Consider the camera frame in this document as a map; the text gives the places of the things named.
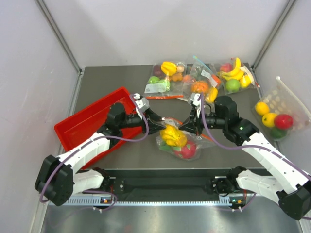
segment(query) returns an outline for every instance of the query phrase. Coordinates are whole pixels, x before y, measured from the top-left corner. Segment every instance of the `red tomato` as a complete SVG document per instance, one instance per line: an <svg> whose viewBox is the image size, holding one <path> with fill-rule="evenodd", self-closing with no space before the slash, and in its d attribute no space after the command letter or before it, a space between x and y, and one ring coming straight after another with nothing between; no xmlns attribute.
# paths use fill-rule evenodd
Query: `red tomato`
<svg viewBox="0 0 311 233"><path fill-rule="evenodd" d="M274 125L280 130L287 130L293 125L293 118L287 114L277 115L274 119Z"/></svg>

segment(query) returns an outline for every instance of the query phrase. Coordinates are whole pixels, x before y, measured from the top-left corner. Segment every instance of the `metal surface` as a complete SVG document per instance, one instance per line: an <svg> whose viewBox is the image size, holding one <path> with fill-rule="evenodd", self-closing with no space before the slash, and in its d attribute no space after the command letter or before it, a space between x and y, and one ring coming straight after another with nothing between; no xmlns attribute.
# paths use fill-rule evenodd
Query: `metal surface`
<svg viewBox="0 0 311 233"><path fill-rule="evenodd" d="M109 195L81 195L72 196L62 206L109 206L104 204L102 198L110 197ZM219 200L211 201L118 201L114 206L231 206L229 197L219 196Z"/></svg>
<svg viewBox="0 0 311 233"><path fill-rule="evenodd" d="M152 66L86 67L75 112L120 86L125 86L130 93L143 93L151 70ZM259 100L257 90L249 89L230 96L238 104L240 116L261 128L251 113L251 108ZM180 121L184 121L191 110L191 106L182 100L149 100L149 103L151 109L162 117L173 117ZM212 133L221 143L234 146L225 139L220 130L213 130ZM156 144L156 136L157 134L150 135L139 143L126 143L93 167L106 169L261 167L254 158L242 150L224 150L216 146L203 149L198 160L183 161L160 151Z"/></svg>
<svg viewBox="0 0 311 233"><path fill-rule="evenodd" d="M79 67L78 62L76 61L76 59L74 58L67 42L65 41L62 33L60 32L60 30L58 29L57 24L55 23L50 11L48 10L44 0L35 0L35 2L38 4L39 8L41 9L44 17L46 18L47 22L49 23L50 27L52 28L55 36L57 37L60 45L62 46L62 48L64 49L66 55L68 56L68 58L70 59L73 67L77 70L77 72L80 74L81 73L81 68Z"/></svg>
<svg viewBox="0 0 311 233"><path fill-rule="evenodd" d="M298 221L263 197L256 197L243 212L220 207L140 206L115 207L100 214L81 206L49 206L42 233L301 233Z"/></svg>
<svg viewBox="0 0 311 233"><path fill-rule="evenodd" d="M266 39L263 47L261 48L257 58L255 59L254 64L252 65L252 67L254 69L256 69L260 63L260 61L262 60L263 56L265 55L265 53L267 52L267 50L269 49L273 39L275 38L277 32L279 31L279 29L281 28L281 26L283 25L285 19L287 18L289 12L291 11L291 9L293 8L294 4L297 2L297 0L289 0L284 8L284 10L282 11L280 17L278 18L275 26L273 27L273 29L271 30L268 38Z"/></svg>

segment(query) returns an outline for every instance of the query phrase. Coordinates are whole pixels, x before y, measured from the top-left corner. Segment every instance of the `yellow lemon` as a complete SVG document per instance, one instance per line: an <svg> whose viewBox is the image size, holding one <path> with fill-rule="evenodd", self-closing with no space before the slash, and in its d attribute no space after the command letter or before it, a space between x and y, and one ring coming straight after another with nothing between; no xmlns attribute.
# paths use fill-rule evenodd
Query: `yellow lemon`
<svg viewBox="0 0 311 233"><path fill-rule="evenodd" d="M273 128L274 127L274 119L276 118L277 114L276 113L266 113L262 117L262 123L264 126L268 128Z"/></svg>
<svg viewBox="0 0 311 233"><path fill-rule="evenodd" d="M265 102L258 102L258 103L256 103L255 110L261 116L263 116L266 113L270 112L269 106Z"/></svg>

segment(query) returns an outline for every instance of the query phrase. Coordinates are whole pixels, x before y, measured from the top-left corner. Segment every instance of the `label on bag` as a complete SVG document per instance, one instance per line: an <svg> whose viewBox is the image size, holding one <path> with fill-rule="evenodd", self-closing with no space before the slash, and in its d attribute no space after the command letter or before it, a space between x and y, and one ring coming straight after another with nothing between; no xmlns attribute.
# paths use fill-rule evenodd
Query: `label on bag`
<svg viewBox="0 0 311 233"><path fill-rule="evenodd" d="M249 71L249 69L246 66L243 66L240 69L243 70L248 75L248 77L251 80L252 85L255 85L254 77L253 77L252 73Z"/></svg>
<svg viewBox="0 0 311 233"><path fill-rule="evenodd" d="M212 84L213 87L216 87L218 83L213 79L210 73L206 72L205 70L202 70L201 75L208 78L209 82Z"/></svg>
<svg viewBox="0 0 311 233"><path fill-rule="evenodd" d="M168 91L168 84L166 82L147 84L145 88L145 93L159 93L166 91Z"/></svg>

